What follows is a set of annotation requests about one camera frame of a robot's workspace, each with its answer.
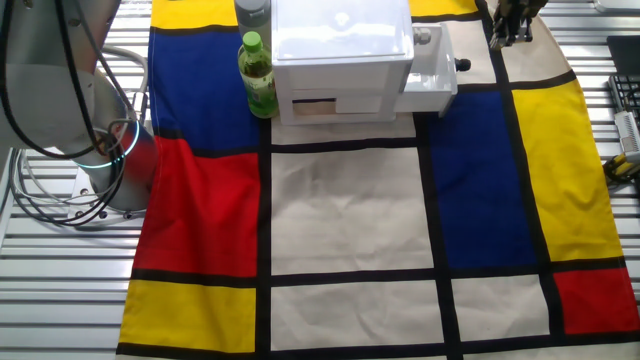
black cable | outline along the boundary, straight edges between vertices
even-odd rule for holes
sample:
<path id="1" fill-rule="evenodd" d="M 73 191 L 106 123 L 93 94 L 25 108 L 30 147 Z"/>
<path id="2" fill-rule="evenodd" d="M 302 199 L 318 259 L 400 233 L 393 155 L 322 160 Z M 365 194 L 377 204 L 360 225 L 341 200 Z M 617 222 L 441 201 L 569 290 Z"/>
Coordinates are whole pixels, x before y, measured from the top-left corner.
<path id="1" fill-rule="evenodd" d="M 38 220 L 38 221 L 42 221 L 42 222 L 46 222 L 46 223 L 50 223 L 53 225 L 57 225 L 57 226 L 81 226 L 84 224 L 87 224 L 88 222 L 92 221 L 93 219 L 95 219 L 97 216 L 100 215 L 100 213 L 102 213 L 102 211 L 107 207 L 107 205 L 111 202 L 111 200 L 113 199 L 113 197 L 115 196 L 115 194 L 118 192 L 118 190 L 120 189 L 120 185 L 122 184 L 122 179 L 123 176 L 118 175 L 118 179 L 116 180 L 114 178 L 115 174 L 119 174 L 119 171 L 124 171 L 124 166 L 125 166 L 125 159 L 123 158 L 122 161 L 117 161 L 116 159 L 119 159 L 120 156 L 122 156 L 122 152 L 118 152 L 118 150 L 120 150 L 121 148 L 118 148 L 115 152 L 110 152 L 111 155 L 111 161 L 112 161 L 112 171 L 111 171 L 111 179 L 110 179 L 110 186 L 111 184 L 114 183 L 114 181 L 117 181 L 117 183 L 115 184 L 116 186 L 109 192 L 103 194 L 96 202 L 96 205 L 92 206 L 88 211 L 84 212 L 81 215 L 78 216 L 74 216 L 72 218 L 69 219 L 64 219 L 64 220 L 56 220 L 53 217 L 49 216 L 48 214 L 46 214 L 44 211 L 42 211 L 40 209 L 40 205 L 38 205 L 37 203 L 35 203 L 32 199 L 25 197 L 27 199 L 27 201 L 29 202 L 29 204 L 31 204 L 31 206 L 40 214 L 40 215 L 36 215 L 34 213 L 32 213 L 31 211 L 29 211 L 26 206 L 24 206 L 24 204 L 22 204 L 22 202 L 20 201 L 20 197 L 18 196 L 19 194 L 17 194 L 16 191 L 16 185 L 15 185 L 15 180 L 14 177 L 11 176 L 10 178 L 10 187 L 11 187 L 11 191 L 16 199 L 16 203 L 18 204 L 18 206 L 22 209 L 22 211 L 27 214 L 28 216 Z M 17 153 L 13 154 L 13 156 L 11 157 L 11 162 L 9 164 L 10 169 L 15 169 L 15 167 L 17 167 L 16 161 L 18 159 Z M 25 189 L 25 183 L 24 183 L 24 176 L 22 174 L 21 169 L 18 172 L 18 178 L 20 181 L 20 185 L 23 189 Z M 80 223 L 71 223 L 72 221 L 77 221 L 77 220 L 81 220 L 84 219 L 85 217 L 87 217 L 89 214 L 91 214 L 92 212 L 94 212 L 98 207 L 100 207 L 100 209 L 98 211 L 96 211 L 92 216 L 90 216 L 88 219 L 80 222 Z"/>
<path id="2" fill-rule="evenodd" d="M 604 174 L 608 179 L 612 180 L 613 185 L 628 184 L 633 179 L 632 176 L 619 176 L 615 173 L 617 168 L 617 166 L 615 165 L 615 159 L 617 157 L 617 155 L 612 157 L 611 159 L 607 160 L 604 165 L 602 165 Z"/>
<path id="3" fill-rule="evenodd" d="M 9 122 L 9 125 L 13 129 L 13 131 L 18 135 L 20 140 L 25 144 L 29 145 L 32 149 L 37 152 L 52 157 L 54 159 L 60 160 L 71 160 L 78 158 L 80 156 L 86 155 L 93 151 L 94 147 L 88 147 L 80 152 L 69 154 L 69 155 L 61 155 L 56 154 L 50 151 L 45 150 L 43 147 L 39 146 L 35 142 L 33 142 L 29 137 L 20 129 L 20 126 L 16 122 L 15 117 L 13 116 L 13 112 L 11 111 L 11 103 L 9 102 L 9 94 L 7 90 L 7 52 L 9 45 L 9 30 L 11 28 L 11 18 L 13 14 L 13 5 L 15 0 L 7 0 L 4 6 L 4 11 L 2 13 L 2 27 L 0 28 L 0 100 L 2 102 L 2 108 L 4 110 L 4 114 Z"/>
<path id="4" fill-rule="evenodd" d="M 100 144 L 96 139 L 96 134 L 93 132 L 93 126 L 91 125 L 91 116 L 89 115 L 89 109 L 87 109 L 87 103 L 84 101 L 84 93 L 82 92 L 82 85 L 80 85 L 80 79 L 78 78 L 78 70 L 76 69 L 76 63 L 73 59 L 73 50 L 71 49 L 71 40 L 69 39 L 69 32 L 67 31 L 67 21 L 64 18 L 64 6 L 62 0 L 55 0 L 56 5 L 56 18 L 58 19 L 58 28 L 60 30 L 60 36 L 62 37 L 62 47 L 64 49 L 64 57 L 67 60 L 67 67 L 69 68 L 69 75 L 71 75 L 71 82 L 73 83 L 73 90 L 76 93 L 76 99 L 78 100 L 78 106 L 80 106 L 80 112 L 82 113 L 82 120 L 87 128 L 89 139 L 91 144 L 101 155 L 105 155 L 100 150 Z"/>
<path id="5" fill-rule="evenodd" d="M 630 107 L 631 105 L 629 104 L 629 100 L 630 100 L 631 95 L 633 95 L 633 94 L 635 94 L 637 92 L 640 92 L 640 88 L 635 88 L 635 89 L 627 92 L 627 94 L 622 98 L 622 100 L 624 101 L 624 109 L 625 109 L 625 111 L 631 112 L 631 107 Z"/>
<path id="6" fill-rule="evenodd" d="M 13 153 L 15 152 L 14 149 L 9 149 L 9 154 L 13 155 Z M 7 175 L 11 176 L 11 166 L 9 166 L 9 168 L 7 169 Z M 4 195 L 2 196 L 2 204 L 0 205 L 0 218 L 2 217 L 2 212 L 4 211 L 4 209 L 7 207 L 7 201 L 9 196 L 9 181 L 7 181 L 7 188 L 4 189 Z"/>

blue fabric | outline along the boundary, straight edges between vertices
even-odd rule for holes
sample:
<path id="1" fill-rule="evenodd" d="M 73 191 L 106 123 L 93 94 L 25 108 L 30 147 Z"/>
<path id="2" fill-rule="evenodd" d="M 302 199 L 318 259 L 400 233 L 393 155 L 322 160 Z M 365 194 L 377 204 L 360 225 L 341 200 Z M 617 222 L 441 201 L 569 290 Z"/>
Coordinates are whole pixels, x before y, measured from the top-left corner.
<path id="1" fill-rule="evenodd" d="M 459 94 L 429 138 L 449 266 L 535 264 L 500 94 Z"/>
<path id="2" fill-rule="evenodd" d="M 154 127 L 180 130 L 192 149 L 229 151 L 258 145 L 238 71 L 239 33 L 150 36 Z M 210 99 L 203 104 L 202 99 Z"/>

cable connector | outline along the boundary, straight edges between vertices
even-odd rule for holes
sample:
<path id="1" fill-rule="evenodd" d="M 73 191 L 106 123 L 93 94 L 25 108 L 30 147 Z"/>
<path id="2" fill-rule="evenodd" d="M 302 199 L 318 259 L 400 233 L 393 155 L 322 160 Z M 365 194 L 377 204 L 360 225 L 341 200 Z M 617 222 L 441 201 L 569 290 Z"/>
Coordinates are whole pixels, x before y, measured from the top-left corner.
<path id="1" fill-rule="evenodd" d="M 140 122 L 144 122 L 147 116 L 147 104 L 149 103 L 149 97 L 146 93 L 136 92 L 133 94 L 133 110 L 136 112 L 137 119 Z"/>
<path id="2" fill-rule="evenodd" d="M 614 121 L 620 134 L 620 145 L 626 161 L 631 164 L 640 164 L 640 134 L 633 114 L 628 111 L 619 112 L 615 115 Z"/>

white plastic container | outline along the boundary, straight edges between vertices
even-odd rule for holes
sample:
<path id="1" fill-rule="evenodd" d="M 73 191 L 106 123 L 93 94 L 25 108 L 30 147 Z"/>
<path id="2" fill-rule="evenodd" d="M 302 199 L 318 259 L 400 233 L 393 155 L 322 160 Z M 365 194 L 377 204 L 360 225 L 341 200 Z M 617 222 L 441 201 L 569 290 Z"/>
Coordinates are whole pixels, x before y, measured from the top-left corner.
<path id="1" fill-rule="evenodd" d="M 271 6 L 272 63 L 285 125 L 443 113 L 457 93 L 446 27 L 416 25 L 429 28 L 431 42 L 414 49 L 407 0 L 272 0 Z"/>
<path id="2" fill-rule="evenodd" d="M 413 60 L 406 0 L 273 0 L 271 5 L 272 62 L 283 124 L 395 118 L 399 89 Z M 312 105 L 362 96 L 376 97 L 377 111 L 338 114 L 335 104 L 315 110 Z"/>

red square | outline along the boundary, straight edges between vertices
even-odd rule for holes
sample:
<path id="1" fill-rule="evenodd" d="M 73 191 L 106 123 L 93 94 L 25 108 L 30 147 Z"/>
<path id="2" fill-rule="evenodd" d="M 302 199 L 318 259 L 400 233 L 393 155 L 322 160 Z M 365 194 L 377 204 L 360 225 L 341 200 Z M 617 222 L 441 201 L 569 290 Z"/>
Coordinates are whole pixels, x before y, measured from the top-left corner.
<path id="1" fill-rule="evenodd" d="M 258 155 L 196 157 L 184 140 L 161 150 L 134 268 L 256 276 Z"/>
<path id="2" fill-rule="evenodd" d="M 567 334 L 640 329 L 638 308 L 626 268 L 554 274 Z"/>

